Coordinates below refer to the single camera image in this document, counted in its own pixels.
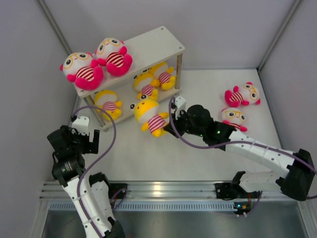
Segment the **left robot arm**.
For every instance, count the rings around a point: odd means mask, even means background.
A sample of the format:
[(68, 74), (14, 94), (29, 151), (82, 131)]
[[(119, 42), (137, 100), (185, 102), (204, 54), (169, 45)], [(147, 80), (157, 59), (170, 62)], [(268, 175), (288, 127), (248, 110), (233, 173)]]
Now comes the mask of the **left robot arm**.
[(110, 194), (112, 186), (105, 174), (89, 175), (84, 154), (99, 152), (99, 130), (93, 140), (66, 125), (47, 136), (54, 151), (52, 176), (68, 194), (88, 238), (123, 238), (121, 223), (114, 217)]

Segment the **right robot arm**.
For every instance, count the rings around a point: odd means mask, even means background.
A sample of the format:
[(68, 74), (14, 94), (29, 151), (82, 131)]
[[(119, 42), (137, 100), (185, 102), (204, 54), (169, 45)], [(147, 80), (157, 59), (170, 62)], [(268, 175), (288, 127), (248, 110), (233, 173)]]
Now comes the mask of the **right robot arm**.
[(308, 151), (292, 152), (271, 147), (247, 136), (233, 126), (215, 121), (207, 109), (170, 102), (166, 132), (197, 149), (220, 149), (249, 159), (269, 170), (267, 172), (238, 171), (225, 184), (230, 198), (250, 194), (258, 198), (261, 192), (280, 192), (297, 201), (311, 199), (309, 191), (317, 174)]

